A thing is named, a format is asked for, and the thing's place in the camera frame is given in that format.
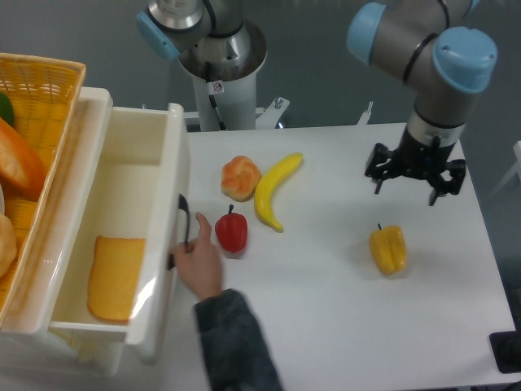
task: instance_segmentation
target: banana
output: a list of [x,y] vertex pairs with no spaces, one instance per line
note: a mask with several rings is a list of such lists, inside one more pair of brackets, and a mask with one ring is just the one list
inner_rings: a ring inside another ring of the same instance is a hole
[[299,168],[303,155],[291,153],[279,160],[260,179],[255,189],[255,211],[257,217],[267,226],[271,226],[277,232],[283,232],[284,227],[274,216],[271,209],[271,198],[278,186]]

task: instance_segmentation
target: finger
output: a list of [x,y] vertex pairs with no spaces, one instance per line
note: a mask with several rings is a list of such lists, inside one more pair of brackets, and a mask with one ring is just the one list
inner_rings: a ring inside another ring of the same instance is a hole
[[212,234],[212,226],[210,226],[207,218],[202,213],[197,212],[195,218],[199,222],[199,239],[209,242],[210,235]]
[[185,246],[185,250],[187,253],[194,252],[195,246],[197,245],[197,239],[191,240],[188,242],[188,246]]
[[178,244],[176,247],[173,248],[173,255],[177,258],[183,258],[186,256],[187,253],[187,247],[184,243]]

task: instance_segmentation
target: white table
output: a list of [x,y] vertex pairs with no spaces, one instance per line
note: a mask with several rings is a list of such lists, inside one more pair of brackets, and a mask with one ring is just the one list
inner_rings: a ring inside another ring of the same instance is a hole
[[[220,170],[236,155],[265,172],[290,152],[304,163],[274,197],[285,231],[235,203],[247,251],[225,260],[225,285],[246,293],[286,390],[397,390],[509,383],[488,343],[514,330],[470,176],[460,195],[429,207],[426,182],[374,184],[363,175],[375,143],[394,148],[403,124],[190,134],[189,201],[214,224],[227,212]],[[461,156],[459,145],[452,157]],[[408,268],[383,277],[368,238],[400,225]],[[195,237],[197,230],[192,229]],[[0,371],[2,389],[208,389],[191,307],[179,283],[159,364],[125,354],[112,379]]]

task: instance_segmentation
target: blue joint cap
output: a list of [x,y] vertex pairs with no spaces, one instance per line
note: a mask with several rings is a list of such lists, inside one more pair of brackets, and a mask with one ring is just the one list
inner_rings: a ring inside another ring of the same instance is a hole
[[369,2],[359,10],[349,25],[346,39],[348,50],[365,65],[371,62],[374,38],[384,11],[383,4]]
[[471,11],[479,4],[479,0],[472,0]]
[[479,30],[454,27],[436,40],[433,59],[436,70],[449,85],[466,94],[478,94],[490,82],[497,48]]
[[138,29],[147,41],[148,46],[162,59],[176,59],[179,51],[172,44],[169,38],[164,35],[159,27],[150,19],[143,11],[136,16],[136,24]]

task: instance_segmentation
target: bread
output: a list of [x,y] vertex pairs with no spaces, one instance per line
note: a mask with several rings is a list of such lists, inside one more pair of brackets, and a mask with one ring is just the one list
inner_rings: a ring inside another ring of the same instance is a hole
[[34,149],[0,118],[0,178],[28,200],[40,197],[47,171]]
[[145,243],[145,239],[96,238],[87,301],[94,316],[109,322],[129,321]]
[[11,220],[0,213],[0,277],[9,270],[17,253],[15,228]]
[[236,156],[221,171],[221,190],[233,200],[249,200],[261,180],[261,171],[246,156]]

